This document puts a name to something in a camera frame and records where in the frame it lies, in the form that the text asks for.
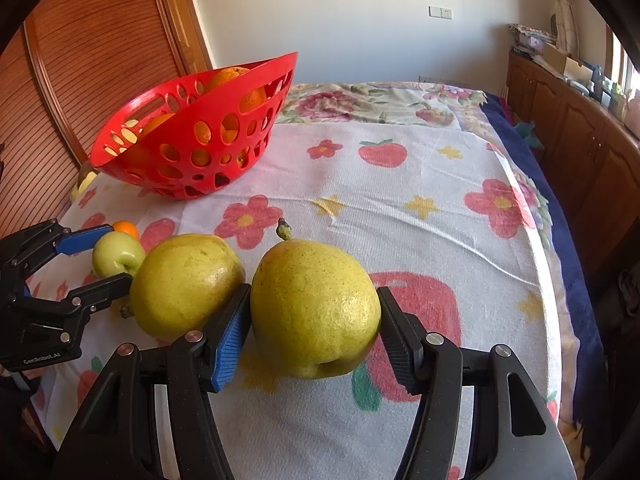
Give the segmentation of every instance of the basket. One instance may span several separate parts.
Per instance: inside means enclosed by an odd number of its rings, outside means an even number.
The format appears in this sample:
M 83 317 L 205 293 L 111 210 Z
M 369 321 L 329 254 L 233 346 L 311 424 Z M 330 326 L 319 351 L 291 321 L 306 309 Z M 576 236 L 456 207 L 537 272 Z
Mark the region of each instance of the basket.
M 293 52 L 239 65 L 249 71 L 206 94 L 202 94 L 204 83 L 222 68 L 147 90 L 104 125 L 92 148 L 91 164 L 119 180 L 171 198 L 197 198 L 226 186 L 264 153 L 297 58 Z M 261 86 L 267 101 L 241 112 L 241 98 Z M 175 115 L 138 138 L 151 119 L 169 112 Z M 237 127 L 235 139 L 223 138 L 223 122 Z

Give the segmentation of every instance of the pear stem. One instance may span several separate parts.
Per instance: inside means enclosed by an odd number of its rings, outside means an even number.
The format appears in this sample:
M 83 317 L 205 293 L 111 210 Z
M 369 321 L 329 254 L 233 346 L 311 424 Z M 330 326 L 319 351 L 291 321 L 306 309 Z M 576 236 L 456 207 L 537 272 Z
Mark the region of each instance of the pear stem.
M 291 240 L 291 226 L 287 224 L 284 218 L 278 219 L 276 234 L 283 240 Z

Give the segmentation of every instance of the wooden door frame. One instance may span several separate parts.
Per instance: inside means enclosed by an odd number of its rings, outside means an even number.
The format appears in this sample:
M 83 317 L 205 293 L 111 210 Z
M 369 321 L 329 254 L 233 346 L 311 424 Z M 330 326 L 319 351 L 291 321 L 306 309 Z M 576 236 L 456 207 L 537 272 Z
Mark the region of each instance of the wooden door frame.
M 156 0 L 181 75 L 213 68 L 193 0 Z

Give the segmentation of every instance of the floral bedsheet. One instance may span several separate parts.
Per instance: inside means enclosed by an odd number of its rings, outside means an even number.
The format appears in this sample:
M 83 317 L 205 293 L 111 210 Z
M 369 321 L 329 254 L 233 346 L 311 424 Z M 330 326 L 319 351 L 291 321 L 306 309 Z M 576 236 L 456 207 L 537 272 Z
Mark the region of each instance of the floral bedsheet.
M 486 148 L 508 161 L 531 211 L 542 241 L 558 307 L 562 345 L 562 391 L 559 406 L 559 428 L 570 450 L 578 477 L 584 473 L 589 450 L 582 451 L 580 427 L 573 417 L 573 397 L 576 359 L 579 341 L 574 335 L 566 306 L 561 263 L 553 247 L 552 219 L 548 201 L 536 189 L 534 182 L 514 163 L 500 137 L 491 126 L 480 105 L 486 102 L 482 91 L 443 84 L 417 82 L 368 82 L 359 84 L 299 84 L 293 85 L 287 96 L 278 123 L 347 122 L 379 124 L 421 124 L 432 128 L 447 128 L 471 132 L 486 141 Z M 455 150 L 443 155 L 460 156 Z M 321 142 L 312 156 L 331 157 L 335 149 L 330 141 Z M 485 189 L 491 195 L 494 190 Z M 478 201 L 474 211 L 489 215 L 492 227 L 503 234 L 513 229 L 513 220 L 503 216 L 504 210 L 491 200 Z M 555 395 L 550 394 L 553 404 Z

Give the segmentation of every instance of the cardboard box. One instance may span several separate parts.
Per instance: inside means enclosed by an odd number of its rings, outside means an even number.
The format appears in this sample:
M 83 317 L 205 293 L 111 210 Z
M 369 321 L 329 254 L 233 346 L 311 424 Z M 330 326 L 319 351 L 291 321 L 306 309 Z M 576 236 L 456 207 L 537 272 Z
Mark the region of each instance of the cardboard box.
M 587 84 L 593 76 L 593 71 L 590 68 L 571 59 L 566 52 L 557 49 L 552 44 L 545 43 L 543 59 L 562 75 L 580 83 Z

